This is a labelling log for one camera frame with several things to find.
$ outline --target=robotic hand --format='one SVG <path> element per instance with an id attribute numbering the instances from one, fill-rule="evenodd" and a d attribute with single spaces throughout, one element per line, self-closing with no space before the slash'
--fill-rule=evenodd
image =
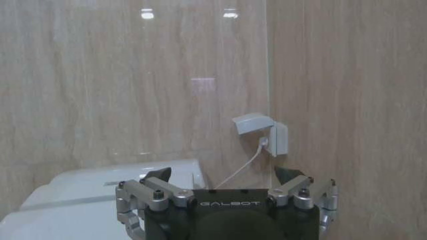
<path id="1" fill-rule="evenodd" d="M 117 220 L 133 240 L 317 240 L 336 217 L 336 183 L 275 173 L 273 189 L 189 190 L 168 183 L 171 168 L 150 171 L 116 187 Z"/>

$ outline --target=beige wall tile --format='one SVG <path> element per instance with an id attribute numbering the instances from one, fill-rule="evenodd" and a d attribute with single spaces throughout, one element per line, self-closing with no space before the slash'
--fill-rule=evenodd
<path id="1" fill-rule="evenodd" d="M 424 239 L 424 1 L 267 1 L 276 163 L 340 187 L 331 239 Z"/>
<path id="2" fill-rule="evenodd" d="M 239 138 L 231 119 L 268 113 L 264 0 L 14 0 L 0 11 L 0 166 L 34 166 L 46 183 L 191 157 L 215 186 L 249 160 L 259 136 Z M 267 161 L 228 187 L 268 186 Z"/>

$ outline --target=toilet lid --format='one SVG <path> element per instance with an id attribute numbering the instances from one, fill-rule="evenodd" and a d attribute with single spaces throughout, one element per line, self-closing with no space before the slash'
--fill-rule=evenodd
<path id="1" fill-rule="evenodd" d="M 0 239 L 129 239 L 125 227 L 116 217 L 116 182 L 137 180 L 148 171 L 134 169 L 134 166 L 129 169 L 128 166 L 114 169 L 116 172 L 106 170 L 97 176 L 93 172 L 81 170 L 65 173 L 58 175 L 48 185 L 37 188 L 20 211 L 10 213 L 1 221 Z M 169 183 L 175 186 L 193 189 L 193 179 L 191 171 L 172 168 Z"/>

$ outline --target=white power cable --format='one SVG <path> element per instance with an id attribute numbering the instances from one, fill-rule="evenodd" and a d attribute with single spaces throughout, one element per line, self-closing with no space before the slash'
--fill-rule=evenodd
<path id="1" fill-rule="evenodd" d="M 213 189 L 219 189 L 219 187 L 223 186 L 237 175 L 237 173 L 241 172 L 241 170 L 253 162 L 256 157 L 260 155 L 263 147 L 267 146 L 267 145 L 268 145 L 268 138 L 267 137 L 261 137 L 259 139 L 256 153 L 255 153 L 253 157 L 251 158 L 251 160 L 239 168 L 237 171 L 233 172 L 233 174 L 231 174 L 229 177 L 225 178 L 224 181 L 221 181 L 221 183 Z"/>

